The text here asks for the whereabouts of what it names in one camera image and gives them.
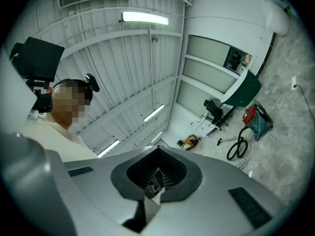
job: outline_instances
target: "white shirt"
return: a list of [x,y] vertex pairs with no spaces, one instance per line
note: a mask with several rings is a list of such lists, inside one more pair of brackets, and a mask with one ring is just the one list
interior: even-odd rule
[[37,141],[44,149],[58,152],[63,162],[98,158],[84,144],[80,136],[73,135],[59,124],[41,117],[36,120],[27,119],[23,127],[23,135]]

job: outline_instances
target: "power outlet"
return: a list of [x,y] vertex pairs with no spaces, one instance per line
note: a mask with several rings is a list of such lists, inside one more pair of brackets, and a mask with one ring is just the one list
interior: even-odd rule
[[295,88],[294,86],[298,85],[298,84],[299,84],[299,77],[298,76],[293,76],[292,79],[291,79],[291,90],[292,91],[296,90],[297,88]]

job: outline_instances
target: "black chair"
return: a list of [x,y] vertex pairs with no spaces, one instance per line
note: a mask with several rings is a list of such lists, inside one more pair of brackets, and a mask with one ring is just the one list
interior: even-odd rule
[[218,125],[220,130],[221,130],[221,126],[223,123],[225,123],[226,126],[228,126],[228,124],[225,122],[226,118],[222,117],[223,116],[223,110],[220,108],[222,106],[222,104],[219,107],[217,107],[216,104],[212,100],[210,100],[210,101],[205,100],[203,105],[214,116],[213,119],[207,117],[207,119],[210,119],[212,121],[211,124],[216,124],[217,122],[220,122],[220,124]]

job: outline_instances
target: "coiled cable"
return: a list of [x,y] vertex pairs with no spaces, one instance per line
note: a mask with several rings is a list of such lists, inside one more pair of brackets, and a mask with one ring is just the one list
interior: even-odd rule
[[[244,128],[241,129],[239,135],[238,135],[238,140],[235,144],[232,145],[232,147],[230,148],[230,150],[228,151],[227,155],[226,155],[226,158],[227,160],[232,160],[235,156],[237,156],[238,158],[242,158],[244,155],[245,155],[245,152],[247,150],[247,147],[248,147],[248,142],[246,140],[244,140],[244,137],[241,136],[242,132],[246,129],[248,129],[249,127],[245,126]],[[245,143],[245,148],[244,148],[244,151],[240,154],[240,146],[242,143]],[[237,148],[234,152],[234,154],[230,157],[230,153],[232,151],[232,149],[237,145]]]

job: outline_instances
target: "black cable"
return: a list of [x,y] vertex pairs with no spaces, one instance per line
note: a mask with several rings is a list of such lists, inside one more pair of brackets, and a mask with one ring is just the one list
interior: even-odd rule
[[[227,155],[226,155],[226,158],[227,160],[232,160],[235,156],[237,156],[238,158],[242,158],[244,155],[245,155],[245,152],[247,150],[247,147],[248,147],[248,142],[246,140],[244,140],[244,137],[241,136],[242,132],[245,130],[245,129],[248,129],[249,127],[245,126],[244,128],[242,128],[242,130],[240,131],[239,135],[238,135],[238,140],[237,140],[237,143],[233,144],[232,147],[230,148],[230,150],[228,151]],[[245,143],[245,148],[244,148],[244,151],[243,153],[240,154],[240,146],[242,143]],[[237,145],[237,148],[234,152],[234,154],[229,157],[232,149]]]
[[307,99],[306,99],[306,96],[305,96],[305,94],[304,94],[304,92],[303,92],[302,87],[301,87],[300,85],[294,85],[294,87],[299,87],[299,88],[301,89],[301,92],[302,92],[302,94],[303,94],[303,96],[304,96],[304,99],[305,99],[305,103],[306,103],[306,105],[307,105],[308,108],[309,108],[309,111],[310,111],[310,114],[311,114],[311,116],[312,116],[312,118],[313,118],[313,121],[315,122],[314,116],[313,116],[313,114],[312,114],[312,112],[311,112],[311,108],[310,108],[310,106],[309,106],[309,104],[308,104],[308,102],[307,102]]

